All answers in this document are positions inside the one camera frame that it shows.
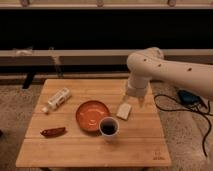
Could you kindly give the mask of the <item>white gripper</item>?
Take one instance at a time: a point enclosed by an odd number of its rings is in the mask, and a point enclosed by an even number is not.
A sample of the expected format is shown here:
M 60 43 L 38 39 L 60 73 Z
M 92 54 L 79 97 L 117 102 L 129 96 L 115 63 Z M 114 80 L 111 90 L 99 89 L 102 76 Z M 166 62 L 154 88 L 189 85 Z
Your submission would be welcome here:
M 146 80 L 139 80 L 136 84 L 133 83 L 132 80 L 128 79 L 125 88 L 125 95 L 123 95 L 123 102 L 127 102 L 132 97 L 138 98 L 139 106 L 142 107 L 144 105 L 145 98 L 148 91 L 148 82 Z

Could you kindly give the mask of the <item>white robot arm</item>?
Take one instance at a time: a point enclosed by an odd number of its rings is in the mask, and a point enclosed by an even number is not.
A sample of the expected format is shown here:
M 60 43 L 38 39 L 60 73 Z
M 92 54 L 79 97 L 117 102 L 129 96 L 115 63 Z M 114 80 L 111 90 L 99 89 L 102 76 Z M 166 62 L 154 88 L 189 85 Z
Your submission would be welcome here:
M 144 97 L 152 78 L 171 83 L 213 102 L 213 66 L 168 61 L 157 48 L 134 51 L 127 58 L 130 71 L 125 93 Z

